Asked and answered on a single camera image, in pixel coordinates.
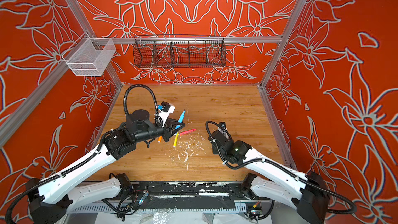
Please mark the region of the aluminium right floor rail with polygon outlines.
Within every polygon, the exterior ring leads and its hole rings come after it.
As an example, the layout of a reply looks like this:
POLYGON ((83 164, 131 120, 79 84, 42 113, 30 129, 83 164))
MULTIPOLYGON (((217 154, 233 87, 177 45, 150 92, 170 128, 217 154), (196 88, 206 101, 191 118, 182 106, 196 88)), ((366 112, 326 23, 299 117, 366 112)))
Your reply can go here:
POLYGON ((259 94, 268 118, 268 122, 271 126, 271 130, 273 132, 276 144, 278 146, 280 155, 283 160, 283 165, 288 167, 289 169, 297 170, 297 166, 294 162, 294 159, 291 155, 291 152, 288 148, 285 136, 283 134, 283 130, 280 127, 278 120, 275 116, 275 113, 272 109, 271 102, 269 101, 268 96, 266 95, 266 92, 264 89, 262 89, 261 86, 257 86, 259 90, 259 94))

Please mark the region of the yellow marker pen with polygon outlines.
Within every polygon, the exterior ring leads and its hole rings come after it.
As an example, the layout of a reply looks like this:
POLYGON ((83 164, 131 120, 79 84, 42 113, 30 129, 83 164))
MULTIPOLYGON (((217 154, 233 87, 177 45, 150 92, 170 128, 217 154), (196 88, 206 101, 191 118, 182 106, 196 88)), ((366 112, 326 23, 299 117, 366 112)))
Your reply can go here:
POLYGON ((175 148, 177 146, 178 143, 178 137, 179 137, 179 133, 177 132, 174 138, 174 142, 173 142, 173 147, 175 148))

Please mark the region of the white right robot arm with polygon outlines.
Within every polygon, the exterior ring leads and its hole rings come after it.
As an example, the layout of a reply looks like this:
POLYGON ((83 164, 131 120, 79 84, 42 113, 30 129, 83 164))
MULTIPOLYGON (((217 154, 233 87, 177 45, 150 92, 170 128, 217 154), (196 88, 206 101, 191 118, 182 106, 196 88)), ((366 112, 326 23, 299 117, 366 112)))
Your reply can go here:
POLYGON ((289 169, 261 154, 243 141, 233 141, 220 130, 209 134, 212 151, 223 163, 233 170, 247 168, 271 181, 253 178, 249 191, 257 197, 266 197, 296 210, 298 215, 310 224, 322 224, 331 200, 322 177, 310 172, 289 169))

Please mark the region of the pink marker pen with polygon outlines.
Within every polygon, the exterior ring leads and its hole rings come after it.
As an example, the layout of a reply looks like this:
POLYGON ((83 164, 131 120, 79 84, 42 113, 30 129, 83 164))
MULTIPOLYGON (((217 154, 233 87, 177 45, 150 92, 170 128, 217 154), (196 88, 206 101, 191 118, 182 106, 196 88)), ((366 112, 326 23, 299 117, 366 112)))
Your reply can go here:
POLYGON ((191 130, 179 132, 178 135, 179 135, 179 136, 181 136, 181 135, 187 135, 187 134, 190 134, 190 133, 195 132, 196 130, 197 130, 197 129, 191 129, 191 130))

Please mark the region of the blue marker pen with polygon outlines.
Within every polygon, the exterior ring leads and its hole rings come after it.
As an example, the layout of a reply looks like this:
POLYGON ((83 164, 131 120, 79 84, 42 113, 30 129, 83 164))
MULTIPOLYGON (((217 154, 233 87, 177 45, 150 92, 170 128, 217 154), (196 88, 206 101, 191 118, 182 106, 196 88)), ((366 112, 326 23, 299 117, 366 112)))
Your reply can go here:
POLYGON ((180 115, 180 117, 179 117, 179 119, 178 119, 178 122, 179 122, 179 123, 182 123, 182 122, 183 122, 185 113, 186 113, 186 110, 183 110, 183 112, 181 113, 181 115, 180 115))

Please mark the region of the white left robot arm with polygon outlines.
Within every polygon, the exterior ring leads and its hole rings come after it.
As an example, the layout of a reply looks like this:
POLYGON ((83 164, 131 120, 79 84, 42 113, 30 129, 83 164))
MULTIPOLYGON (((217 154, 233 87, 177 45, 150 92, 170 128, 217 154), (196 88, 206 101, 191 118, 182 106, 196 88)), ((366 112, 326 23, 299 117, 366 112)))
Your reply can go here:
POLYGON ((118 195, 128 195, 132 184, 125 174, 91 185, 80 183, 100 169, 136 149, 139 142, 149 144, 162 137, 168 141, 185 124, 161 112, 160 122, 152 123, 149 112, 135 110, 116 130, 105 133, 100 143, 83 157, 52 178, 30 181, 35 189, 28 194, 29 211, 36 224, 54 224, 71 211, 118 195))

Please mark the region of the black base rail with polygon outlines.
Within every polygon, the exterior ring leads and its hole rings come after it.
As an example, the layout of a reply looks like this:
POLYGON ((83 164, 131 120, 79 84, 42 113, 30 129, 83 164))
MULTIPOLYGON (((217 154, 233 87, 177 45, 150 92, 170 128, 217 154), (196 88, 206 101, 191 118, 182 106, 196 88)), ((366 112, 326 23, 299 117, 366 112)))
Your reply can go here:
POLYGON ((122 200, 122 193, 108 198, 106 204, 131 211, 206 211, 245 212, 247 206, 259 201, 244 189, 241 182, 222 181, 134 181, 122 200))

